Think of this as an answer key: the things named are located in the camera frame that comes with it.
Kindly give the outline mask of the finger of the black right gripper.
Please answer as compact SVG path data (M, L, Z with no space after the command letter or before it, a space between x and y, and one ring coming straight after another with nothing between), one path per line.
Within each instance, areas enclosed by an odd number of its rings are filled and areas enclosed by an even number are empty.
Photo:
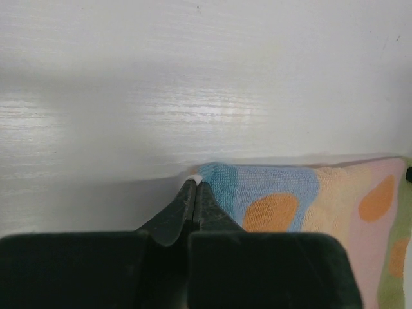
M406 170L406 180L412 183L412 167L408 167Z

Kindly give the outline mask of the orange polka dot towel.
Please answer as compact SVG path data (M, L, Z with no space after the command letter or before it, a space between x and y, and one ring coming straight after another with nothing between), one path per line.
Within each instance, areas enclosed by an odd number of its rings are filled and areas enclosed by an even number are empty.
M204 164L192 171L248 232L322 232L346 249L366 308L404 308L408 158L326 167Z

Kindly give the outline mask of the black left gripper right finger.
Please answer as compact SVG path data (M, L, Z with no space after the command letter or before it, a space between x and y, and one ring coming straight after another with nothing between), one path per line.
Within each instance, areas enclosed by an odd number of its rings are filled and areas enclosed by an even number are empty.
M188 239L189 308L362 308L343 246L305 232L246 232L199 184Z

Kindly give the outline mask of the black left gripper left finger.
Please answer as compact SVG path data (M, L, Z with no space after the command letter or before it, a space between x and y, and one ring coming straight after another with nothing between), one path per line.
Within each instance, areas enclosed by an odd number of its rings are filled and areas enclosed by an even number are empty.
M1 239L2 308L185 308L196 184L133 231Z

